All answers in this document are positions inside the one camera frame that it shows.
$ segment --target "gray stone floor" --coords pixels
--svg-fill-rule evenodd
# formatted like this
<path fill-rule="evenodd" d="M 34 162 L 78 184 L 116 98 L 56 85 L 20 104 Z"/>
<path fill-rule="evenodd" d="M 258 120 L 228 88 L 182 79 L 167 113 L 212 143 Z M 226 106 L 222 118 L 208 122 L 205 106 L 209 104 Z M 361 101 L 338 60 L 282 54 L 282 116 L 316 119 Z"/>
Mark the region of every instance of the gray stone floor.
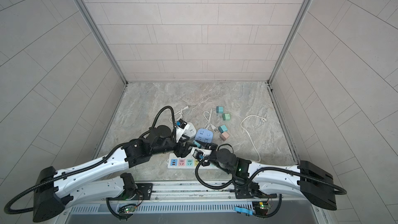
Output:
<path fill-rule="evenodd" d="M 259 118 L 249 117 L 243 124 L 261 155 L 261 163 L 294 164 L 264 82 L 130 83 L 99 155 L 107 154 L 116 144 L 139 137 L 152 124 L 157 112 L 167 105 L 172 106 L 175 112 L 189 106 L 183 112 L 183 119 L 192 122 L 197 130 L 206 123 L 203 112 L 212 109 L 212 124 L 216 127 L 225 124 L 230 134 L 223 142 L 220 133 L 215 132 L 213 142 L 229 143 L 236 156 L 252 160 L 257 160 L 258 156 L 247 133 L 240 127 L 240 122 L 251 114 L 265 116 L 266 123 Z M 215 111 L 216 106 L 223 106 L 224 112 L 231 114 L 231 120 L 223 121 L 221 114 Z M 157 125 L 172 127 L 170 116 L 169 110 L 164 111 Z M 195 179 L 193 169 L 168 169 L 168 156 L 154 155 L 149 162 L 135 166 L 128 172 L 136 181 Z M 201 177 L 229 179 L 231 176 L 218 169 L 206 169 L 201 171 Z"/>

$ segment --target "colored outlet socket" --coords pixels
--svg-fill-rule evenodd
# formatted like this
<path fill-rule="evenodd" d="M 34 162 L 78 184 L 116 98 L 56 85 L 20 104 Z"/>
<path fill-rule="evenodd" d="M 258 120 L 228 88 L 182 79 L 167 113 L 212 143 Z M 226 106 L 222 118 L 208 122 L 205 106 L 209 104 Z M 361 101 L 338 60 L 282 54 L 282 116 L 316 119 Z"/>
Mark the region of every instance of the colored outlet socket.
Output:
<path fill-rule="evenodd" d="M 178 160 L 178 166 L 185 166 L 185 159 L 184 158 Z"/>
<path fill-rule="evenodd" d="M 170 165 L 177 166 L 177 162 L 178 162 L 178 159 L 172 159 L 172 161 L 170 162 Z"/>

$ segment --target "white power strip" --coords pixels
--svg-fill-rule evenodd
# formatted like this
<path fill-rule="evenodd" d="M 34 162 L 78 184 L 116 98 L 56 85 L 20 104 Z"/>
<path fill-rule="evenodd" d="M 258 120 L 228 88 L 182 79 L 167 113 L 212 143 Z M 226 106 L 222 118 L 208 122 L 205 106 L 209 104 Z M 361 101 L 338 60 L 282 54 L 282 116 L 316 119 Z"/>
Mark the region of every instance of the white power strip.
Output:
<path fill-rule="evenodd" d="M 169 169 L 195 169 L 199 163 L 197 159 L 188 154 L 185 158 L 177 157 L 174 153 L 170 153 L 167 159 L 167 168 Z M 199 169 L 218 169 L 216 166 L 210 164 L 209 166 L 201 166 Z"/>

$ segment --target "black cable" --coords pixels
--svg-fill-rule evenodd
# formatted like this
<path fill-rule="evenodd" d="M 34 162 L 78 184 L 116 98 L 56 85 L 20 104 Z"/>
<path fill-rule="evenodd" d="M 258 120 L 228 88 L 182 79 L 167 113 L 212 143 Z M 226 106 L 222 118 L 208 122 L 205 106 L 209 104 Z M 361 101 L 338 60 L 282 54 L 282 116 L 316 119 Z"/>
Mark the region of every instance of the black cable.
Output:
<path fill-rule="evenodd" d="M 335 185 L 333 183 L 326 182 L 326 181 L 324 181 L 322 179 L 318 179 L 316 177 L 305 175 L 305 174 L 302 174 L 302 173 L 299 173 L 299 172 L 294 172 L 294 171 L 291 171 L 291 170 L 288 170 L 288 169 L 282 169 L 282 168 L 278 168 L 278 167 L 262 167 L 262 168 L 259 168 L 258 170 L 256 170 L 256 172 L 254 172 L 251 175 L 251 177 L 247 180 L 247 182 L 245 182 L 244 184 L 241 184 L 241 185 L 234 183 L 234 185 L 237 186 L 237 187 L 246 187 L 253 180 L 253 178 L 255 176 L 257 176 L 258 173 L 266 171 L 266 170 L 284 172 L 284 173 L 287 173 L 287 174 L 290 174 L 290 175 L 295 175 L 295 176 L 298 176 L 298 177 L 304 177 L 305 179 L 308 179 L 308 180 L 311 180 L 311 181 L 315 181 L 317 183 L 325 184 L 326 186 L 329 186 L 329 187 L 334 188 L 334 189 L 337 190 L 337 191 L 334 191 L 335 195 L 345 195 L 345 194 L 347 194 L 347 191 L 345 189 L 343 189 L 342 187 L 337 186 L 337 185 Z"/>
<path fill-rule="evenodd" d="M 132 214 L 129 214 L 127 216 L 121 216 L 119 214 L 117 214 L 115 211 L 113 211 L 113 209 L 111 208 L 111 205 L 109 203 L 109 197 L 106 198 L 106 206 L 108 207 L 109 212 L 111 212 L 111 214 L 118 218 L 119 220 L 127 220 L 128 218 L 130 218 L 132 216 Z"/>
<path fill-rule="evenodd" d="M 92 169 L 92 168 L 95 168 L 95 167 L 97 167 L 97 166 L 103 164 L 106 160 L 108 160 L 108 159 L 112 156 L 112 154 L 113 154 L 117 149 L 119 149 L 120 147 L 122 147 L 122 146 L 125 145 L 125 144 L 127 144 L 127 143 L 118 144 L 117 146 L 115 146 L 115 147 L 111 150 L 111 152 L 109 152 L 109 154 L 108 154 L 107 156 L 103 157 L 101 161 L 98 161 L 97 163 L 95 163 L 95 164 L 93 164 L 93 165 L 90 165 L 90 166 L 87 166 L 87 167 L 85 167 L 85 168 L 81 168 L 81 169 L 78 169 L 78 170 L 75 170 L 75 171 L 73 171 L 73 172 L 69 172 L 69 173 L 63 174 L 63 175 L 59 175 L 58 177 L 53 177 L 52 179 L 49 179 L 49 180 L 44 181 L 44 182 L 42 182 L 42 183 L 36 184 L 35 186 L 32 186 L 32 187 L 30 187 L 30 188 L 24 190 L 23 192 L 21 192 L 21 193 L 19 193 L 18 195 L 16 195 L 16 196 L 15 196 L 13 199 L 11 199 L 9 202 L 7 202 L 7 204 L 4 206 L 4 212 L 5 212 L 6 214 L 22 214 L 22 213 L 27 213 L 27 212 L 33 211 L 33 207 L 32 207 L 32 208 L 23 208 L 23 209 L 11 209 L 11 206 L 12 206 L 12 205 L 14 204 L 14 202 L 16 202 L 18 199 L 20 199 L 20 198 L 23 197 L 24 195 L 26 195 L 26 194 L 28 194 L 28 193 L 30 193 L 30 192 L 36 190 L 36 189 L 38 189 L 39 187 L 42 187 L 42 186 L 44 186 L 44 185 L 46 185 L 46 184 L 55 182 L 55 181 L 60 180 L 60 179 L 63 179 L 63 178 L 70 177 L 70 176 L 72 176 L 72 175 L 75 175 L 75 174 L 78 174 L 78 173 L 81 173 L 81 172 L 85 172 L 85 171 L 87 171 L 87 170 L 90 170 L 90 169 Z"/>
<path fill-rule="evenodd" d="M 267 214 L 267 215 L 253 214 L 253 215 L 256 217 L 260 217 L 260 218 L 267 218 L 267 217 L 274 216 L 281 208 L 281 205 L 282 205 L 282 194 L 279 194 L 278 206 L 276 206 L 276 209 L 271 214 Z"/>
<path fill-rule="evenodd" d="M 195 176 L 196 176 L 196 179 L 201 183 L 201 185 L 203 185 L 203 186 L 205 186 L 205 187 L 207 187 L 207 188 L 209 188 L 209 189 L 224 189 L 224 188 L 228 187 L 231 183 L 233 183 L 234 180 L 231 179 L 231 180 L 229 180 L 227 183 L 225 183 L 225 184 L 223 184 L 223 185 L 220 185 L 220 186 L 213 186 L 213 185 L 210 185 L 210 184 L 205 183 L 205 182 L 199 177 L 199 173 L 198 173 L 198 172 L 199 172 L 199 167 L 202 165 L 202 163 L 203 163 L 205 160 L 212 160 L 212 159 L 215 159 L 215 158 L 209 158 L 209 157 L 207 157 L 207 158 L 203 158 L 202 160 L 199 161 L 199 163 L 196 165 L 196 168 L 195 168 Z"/>

